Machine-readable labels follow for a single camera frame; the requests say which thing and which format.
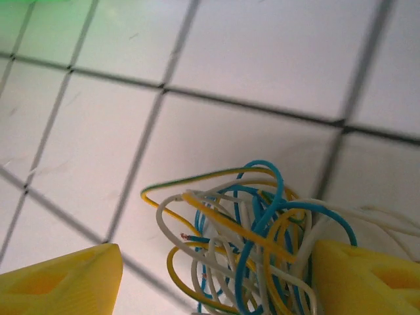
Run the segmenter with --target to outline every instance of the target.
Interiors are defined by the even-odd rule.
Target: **yellow plastic block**
[[[1,315],[111,315],[123,273],[103,244],[0,274]]]
[[[313,253],[326,315],[420,315],[420,265],[335,241]]]

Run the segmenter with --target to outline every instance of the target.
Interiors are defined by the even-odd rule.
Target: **tangled wires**
[[[244,173],[260,176],[242,178]],[[231,174],[238,174],[236,180],[207,191],[187,190],[160,204],[147,196],[152,190]],[[369,216],[367,210],[299,199],[292,189],[284,186],[277,168],[263,160],[237,169],[150,186],[141,196],[157,207],[157,224],[175,245],[167,257],[169,275],[179,289],[197,300],[199,314],[202,307],[217,315],[317,314],[311,261],[315,241],[327,225],[335,221],[344,228],[350,244],[357,246],[353,229],[340,214],[380,226],[410,258],[413,255],[391,230],[420,236],[420,226],[401,214],[389,213],[408,222],[413,229],[387,224]],[[194,224],[167,207],[174,201],[185,202],[196,209]],[[183,223],[190,233],[181,234],[181,238],[174,235],[163,221],[163,212]],[[322,214],[313,227],[312,213]],[[205,229],[206,225],[213,228],[213,232]],[[173,267],[173,258],[179,250],[192,257],[194,289],[182,282]],[[201,283],[198,263],[201,264]]]

